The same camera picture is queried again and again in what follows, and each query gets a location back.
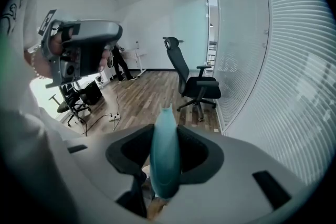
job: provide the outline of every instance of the teal bottle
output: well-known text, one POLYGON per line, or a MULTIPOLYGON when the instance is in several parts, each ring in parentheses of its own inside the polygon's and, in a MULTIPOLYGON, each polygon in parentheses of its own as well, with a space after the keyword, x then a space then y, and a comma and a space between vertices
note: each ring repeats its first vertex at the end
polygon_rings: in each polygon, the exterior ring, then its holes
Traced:
POLYGON ((170 199, 179 188, 181 165, 178 139, 172 105, 161 108, 151 146, 150 175, 153 189, 162 199, 170 199))

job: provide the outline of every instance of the electrical outlet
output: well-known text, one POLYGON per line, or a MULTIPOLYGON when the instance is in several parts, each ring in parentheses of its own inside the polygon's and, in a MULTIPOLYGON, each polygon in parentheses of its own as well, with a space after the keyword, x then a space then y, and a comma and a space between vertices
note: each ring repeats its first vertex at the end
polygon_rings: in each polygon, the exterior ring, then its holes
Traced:
POLYGON ((112 114, 112 116, 110 116, 110 121, 116 121, 120 119, 120 114, 112 114))

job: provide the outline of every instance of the black office chair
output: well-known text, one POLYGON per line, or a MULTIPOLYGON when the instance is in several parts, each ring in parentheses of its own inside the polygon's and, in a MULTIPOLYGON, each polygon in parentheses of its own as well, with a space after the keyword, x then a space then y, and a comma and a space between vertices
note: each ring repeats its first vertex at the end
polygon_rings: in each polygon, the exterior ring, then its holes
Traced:
POLYGON ((182 97, 187 96, 193 98, 193 100, 178 107, 177 111, 180 111, 181 108, 190 104, 196 105, 199 115, 198 121, 203 121, 204 114, 201 103, 211 104, 213 108, 216 108, 216 103, 203 98, 218 99, 221 97, 218 81, 212 77, 202 77, 204 69, 211 68, 211 66, 198 66, 197 69, 200 69, 198 77, 190 77, 188 79, 189 68, 178 47, 179 43, 183 41, 174 37, 164 37, 163 39, 164 45, 167 48, 168 57, 179 75, 179 93, 182 97))
POLYGON ((78 117, 78 112, 83 111, 83 110, 88 110, 91 111, 91 109, 86 106, 84 103, 82 104, 77 104, 76 102, 79 101, 79 99, 82 97, 83 94, 80 92, 80 90, 76 90, 72 84, 67 84, 63 86, 59 86, 59 90, 63 96, 63 102, 60 104, 57 99, 55 98, 55 94, 49 98, 49 100, 53 99, 57 104, 57 112, 58 113, 63 113, 68 110, 71 111, 71 117, 68 120, 68 126, 70 127, 70 121, 74 116, 80 121, 80 123, 83 123, 81 119, 78 117))

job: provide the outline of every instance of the wooden floor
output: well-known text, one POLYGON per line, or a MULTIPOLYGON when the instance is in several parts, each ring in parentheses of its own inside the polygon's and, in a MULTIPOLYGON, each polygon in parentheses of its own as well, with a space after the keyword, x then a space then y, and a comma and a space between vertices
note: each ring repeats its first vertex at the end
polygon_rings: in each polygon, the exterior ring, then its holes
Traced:
MULTIPOLYGON (((189 105, 182 108, 180 112, 176 108, 189 101, 187 97, 181 97, 178 92, 178 75, 176 72, 150 71, 145 72, 140 79, 134 81, 124 80, 112 81, 101 90, 103 98, 91 107, 91 112, 83 111, 80 114, 87 121, 88 128, 101 116, 115 114, 118 110, 117 96, 119 103, 120 122, 115 130, 122 130, 139 124, 155 123, 161 107, 173 105, 173 113, 177 124, 186 126, 198 126, 209 131, 218 131, 219 123, 215 109, 211 105, 202 104, 204 121, 198 122, 197 107, 189 105)), ((109 116, 101 118, 89 131, 88 135, 99 135, 113 132, 113 124, 109 116)), ((71 120, 71 129, 83 133, 85 125, 71 120)))

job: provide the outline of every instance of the doorway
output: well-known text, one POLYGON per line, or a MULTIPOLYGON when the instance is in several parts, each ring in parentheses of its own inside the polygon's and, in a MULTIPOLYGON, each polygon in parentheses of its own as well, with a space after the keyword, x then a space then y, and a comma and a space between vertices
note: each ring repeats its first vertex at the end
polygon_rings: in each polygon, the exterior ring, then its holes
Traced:
POLYGON ((207 75, 212 76, 216 60, 218 30, 219 30, 219 10, 218 0, 208 1, 208 15, 209 15, 209 39, 206 64, 211 68, 206 69, 207 75))

